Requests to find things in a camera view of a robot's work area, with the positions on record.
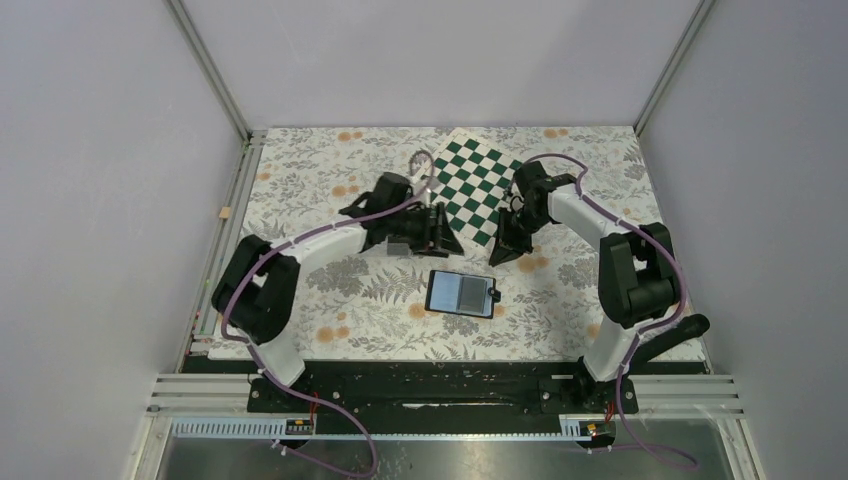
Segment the clear acrylic card stand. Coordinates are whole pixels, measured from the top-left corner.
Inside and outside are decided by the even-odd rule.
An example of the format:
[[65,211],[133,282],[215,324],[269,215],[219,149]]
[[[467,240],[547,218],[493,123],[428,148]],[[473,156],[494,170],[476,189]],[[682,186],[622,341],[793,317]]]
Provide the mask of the clear acrylic card stand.
[[388,257],[409,257],[413,254],[413,251],[406,241],[388,238],[385,242],[385,254]]

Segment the black leather card holder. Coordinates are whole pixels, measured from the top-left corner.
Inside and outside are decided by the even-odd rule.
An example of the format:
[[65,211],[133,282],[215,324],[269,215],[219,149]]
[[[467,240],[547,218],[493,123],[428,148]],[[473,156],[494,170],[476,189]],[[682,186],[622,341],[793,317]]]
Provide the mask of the black leather card holder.
[[432,270],[424,307],[429,312],[492,319],[501,296],[494,278]]

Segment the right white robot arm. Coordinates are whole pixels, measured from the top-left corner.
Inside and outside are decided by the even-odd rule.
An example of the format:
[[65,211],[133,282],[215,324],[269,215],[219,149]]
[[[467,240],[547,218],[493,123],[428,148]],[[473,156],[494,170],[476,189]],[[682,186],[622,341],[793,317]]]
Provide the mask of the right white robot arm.
[[686,303],[685,282],[663,224],[628,222],[593,200],[580,176],[552,176],[541,160],[535,156],[514,173],[507,193],[519,195],[522,204],[500,209],[489,264],[531,253],[533,235],[549,224],[568,227],[596,251],[605,317],[581,359],[587,376],[575,382],[573,396],[583,410],[597,412],[612,400],[610,381],[628,371],[643,337],[678,322]]

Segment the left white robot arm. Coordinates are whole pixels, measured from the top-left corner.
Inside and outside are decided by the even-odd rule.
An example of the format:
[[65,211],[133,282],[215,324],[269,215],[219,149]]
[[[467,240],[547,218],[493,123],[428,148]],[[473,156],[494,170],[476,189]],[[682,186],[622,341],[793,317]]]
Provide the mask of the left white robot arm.
[[386,172],[325,226],[278,246],[257,235],[244,237],[211,296],[221,315],[221,333],[237,330],[268,379],[272,398],[288,411],[309,401],[310,385],[300,377],[305,362],[285,328],[291,320],[298,284],[313,271],[394,240],[419,256],[449,257],[464,250],[452,231],[443,203],[422,201],[409,179]]

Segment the floral patterned table mat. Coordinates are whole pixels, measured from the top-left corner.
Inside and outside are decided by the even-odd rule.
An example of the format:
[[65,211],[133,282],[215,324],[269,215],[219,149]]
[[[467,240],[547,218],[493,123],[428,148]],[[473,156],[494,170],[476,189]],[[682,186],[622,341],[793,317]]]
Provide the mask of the floral patterned table mat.
[[[241,228],[274,243],[328,223],[386,172],[407,175],[410,157],[436,152],[449,128],[277,128],[268,132]],[[471,127],[468,136],[517,160],[542,155],[551,174],[587,166],[584,190],[635,224],[660,213],[629,126]],[[603,317],[594,250],[562,226],[535,234],[529,255],[497,268],[464,240],[448,258],[387,255],[384,247],[309,274],[297,288],[284,336],[306,359],[574,360]],[[489,319],[430,312],[434,269],[493,277],[503,299]]]

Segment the green white checkerboard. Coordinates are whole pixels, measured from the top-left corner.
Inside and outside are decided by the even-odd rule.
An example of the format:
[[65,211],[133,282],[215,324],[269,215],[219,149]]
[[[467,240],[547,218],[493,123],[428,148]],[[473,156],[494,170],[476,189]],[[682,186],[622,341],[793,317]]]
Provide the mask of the green white checkerboard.
[[448,134],[433,160],[430,200],[444,205],[448,224],[459,239],[491,246],[499,210],[510,206],[508,188],[523,161],[462,128]]

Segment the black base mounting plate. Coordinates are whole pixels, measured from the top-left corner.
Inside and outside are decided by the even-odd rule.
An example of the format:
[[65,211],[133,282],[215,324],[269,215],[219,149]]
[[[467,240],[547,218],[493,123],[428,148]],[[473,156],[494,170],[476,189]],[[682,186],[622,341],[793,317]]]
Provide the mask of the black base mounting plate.
[[560,414],[605,415],[612,391],[578,400],[576,369],[572,361],[309,360],[292,387],[342,406],[366,428],[535,431]]

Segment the aluminium frame rails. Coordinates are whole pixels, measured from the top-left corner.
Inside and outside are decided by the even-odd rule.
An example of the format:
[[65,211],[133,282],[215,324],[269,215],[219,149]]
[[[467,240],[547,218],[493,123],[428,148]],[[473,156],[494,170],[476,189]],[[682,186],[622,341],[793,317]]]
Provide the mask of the aluminium frame rails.
[[[190,52],[198,62],[201,73],[207,80],[213,94],[221,104],[225,116],[234,126],[241,140],[240,157],[233,169],[227,193],[226,206],[232,208],[229,218],[221,219],[215,230],[214,241],[203,270],[203,278],[197,294],[198,311],[192,318],[183,345],[189,347],[195,333],[201,328],[212,327],[212,312],[209,301],[212,294],[212,279],[222,271],[222,262],[228,258],[235,247],[236,221],[241,219],[248,204],[249,182],[247,176],[257,170],[260,156],[267,142],[267,133],[262,129],[248,126],[243,114],[236,105],[211,53],[186,4],[182,1],[169,1],[166,7],[175,24],[187,42]],[[266,427],[273,421],[272,415],[251,414],[246,407],[249,397],[242,390],[229,392],[229,387],[237,385],[240,379],[248,379],[248,374],[240,374],[230,366],[220,367],[214,373],[186,373],[177,365],[174,373],[158,377],[159,385],[174,384],[179,390],[175,394],[153,394],[151,403],[144,416],[143,428],[134,442],[130,461],[124,472],[126,479],[163,478],[170,455],[175,451],[177,430],[188,424],[203,427],[198,437],[204,440],[211,427],[234,425],[238,428]],[[690,410],[675,413],[667,404],[657,404],[650,411],[656,421],[695,421],[705,420],[718,431],[724,457],[735,479],[761,479],[764,469],[759,454],[753,444],[752,434],[742,410],[731,410],[728,406],[718,406],[715,411],[693,407]],[[568,432],[577,430],[582,418],[574,415],[561,415],[557,423],[561,432],[549,436],[529,433],[498,433],[492,436],[483,434],[460,434],[449,436],[440,434],[434,442],[440,446],[449,443],[460,446],[466,443],[478,450],[491,448],[498,442],[510,446],[513,458],[519,451],[529,451],[534,446],[550,448],[556,460],[582,457],[599,458],[620,452],[636,452],[638,445],[621,443],[603,448],[585,449],[579,440],[569,438]]]

